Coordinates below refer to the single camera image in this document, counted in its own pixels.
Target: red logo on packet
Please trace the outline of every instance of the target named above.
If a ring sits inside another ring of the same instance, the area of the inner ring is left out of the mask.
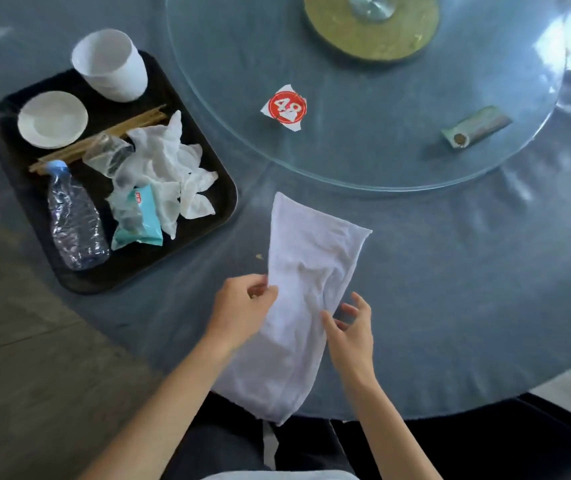
[[[267,109],[275,120],[284,125],[292,125],[303,119],[308,111],[308,104],[293,91],[281,91],[270,100]]]

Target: cup rim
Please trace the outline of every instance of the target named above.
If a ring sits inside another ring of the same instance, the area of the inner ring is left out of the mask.
[[[86,44],[88,42],[88,40],[92,37],[98,37],[100,34],[106,33],[106,32],[112,32],[112,33],[116,33],[119,34],[123,37],[125,37],[125,39],[127,39],[130,42],[130,52],[128,52],[128,55],[125,57],[125,59],[123,60],[123,63],[121,63],[121,65],[119,67],[117,67],[116,69],[110,70],[110,71],[106,71],[106,72],[101,72],[101,73],[87,73],[86,71],[81,71],[78,67],[77,64],[75,64],[75,58],[78,58],[78,52],[81,50],[81,48],[83,47],[84,44]],[[79,40],[76,45],[74,46],[74,48],[72,49],[72,54],[70,55],[70,62],[72,64],[72,67],[74,67],[74,69],[81,74],[84,77],[105,77],[107,75],[112,74],[114,71],[120,69],[121,67],[123,67],[123,65],[128,61],[128,59],[131,57],[132,52],[135,51],[136,48],[134,46],[134,42],[132,42],[132,39],[130,39],[129,35],[125,32],[122,32],[121,30],[117,30],[117,29],[111,29],[111,28],[106,28],[106,29],[101,29],[101,30],[97,30],[95,32],[89,33],[87,35],[85,35],[85,37],[83,37],[81,40]]]

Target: tiled floor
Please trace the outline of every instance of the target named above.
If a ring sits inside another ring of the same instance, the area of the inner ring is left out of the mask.
[[[0,480],[74,478],[159,380],[37,281],[0,226]],[[571,372],[537,393],[571,410]]]

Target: small white plate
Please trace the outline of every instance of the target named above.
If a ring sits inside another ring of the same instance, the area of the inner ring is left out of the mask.
[[[39,94],[18,113],[18,132],[37,148],[53,150],[78,140],[88,112],[78,97],[62,91]]]

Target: wooden chopstick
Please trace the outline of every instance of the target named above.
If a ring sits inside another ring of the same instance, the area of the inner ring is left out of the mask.
[[[147,126],[153,126],[157,123],[161,123],[163,120],[167,119],[168,116],[161,112],[161,108],[165,106],[159,106],[150,111],[146,111],[138,116],[130,118],[129,120],[123,121],[112,128],[103,130],[102,133],[108,133],[109,135],[122,137],[127,134],[128,131],[135,128],[145,128]],[[50,153],[44,157],[39,158],[36,163],[30,165],[30,173],[38,173],[39,175],[46,175],[45,164],[52,160],[62,160],[67,164],[70,164],[76,160],[83,158],[85,152],[88,151],[89,147],[94,144],[97,135],[89,136],[85,139],[77,141],[74,144],[66,146],[60,150]]]

